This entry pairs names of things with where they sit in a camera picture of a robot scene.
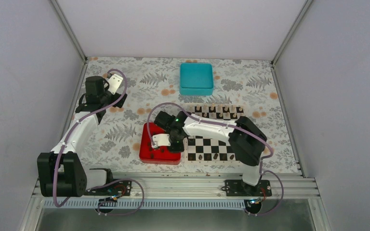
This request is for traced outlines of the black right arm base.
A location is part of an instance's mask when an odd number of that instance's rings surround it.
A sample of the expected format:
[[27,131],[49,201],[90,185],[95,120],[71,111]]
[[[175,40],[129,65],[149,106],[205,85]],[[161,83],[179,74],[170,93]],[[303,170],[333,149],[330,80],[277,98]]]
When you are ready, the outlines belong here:
[[251,186],[242,180],[225,180],[221,191],[228,197],[250,197],[244,200],[247,213],[258,214],[262,208],[262,202],[272,196],[270,181],[259,180],[258,184]]

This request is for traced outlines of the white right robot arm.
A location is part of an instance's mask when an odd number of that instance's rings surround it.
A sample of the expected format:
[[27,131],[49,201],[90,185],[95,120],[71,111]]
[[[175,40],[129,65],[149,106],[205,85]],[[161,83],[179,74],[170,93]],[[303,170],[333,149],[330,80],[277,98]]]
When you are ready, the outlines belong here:
[[152,148],[166,146],[171,152],[182,152],[184,138],[195,136],[230,145],[236,158],[245,166],[242,173],[242,191],[253,196],[260,190],[262,153],[267,148],[267,137],[249,118],[241,116],[237,120],[217,120],[186,111],[180,111],[177,115],[160,111],[154,124],[164,133],[153,135],[150,123],[146,123]]

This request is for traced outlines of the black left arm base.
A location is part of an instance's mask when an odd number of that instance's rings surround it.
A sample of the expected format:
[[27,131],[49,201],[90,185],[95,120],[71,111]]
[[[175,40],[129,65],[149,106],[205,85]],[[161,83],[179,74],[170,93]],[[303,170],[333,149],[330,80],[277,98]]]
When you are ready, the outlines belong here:
[[84,195],[103,196],[100,202],[116,202],[123,196],[130,196],[132,181],[115,179],[109,168],[89,168],[86,172],[87,186]]

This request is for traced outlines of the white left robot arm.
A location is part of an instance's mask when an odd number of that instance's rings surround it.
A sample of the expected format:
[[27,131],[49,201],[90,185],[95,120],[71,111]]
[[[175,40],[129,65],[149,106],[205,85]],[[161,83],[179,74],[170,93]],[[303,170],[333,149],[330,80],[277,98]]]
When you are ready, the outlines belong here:
[[95,183],[101,194],[113,192],[115,182],[107,177],[105,171],[84,167],[79,154],[93,131],[98,128],[106,110],[124,105],[127,87],[125,75],[118,70],[111,71],[107,78],[86,78],[86,91],[79,99],[69,129],[50,152],[40,153],[37,158],[43,196],[80,197]]

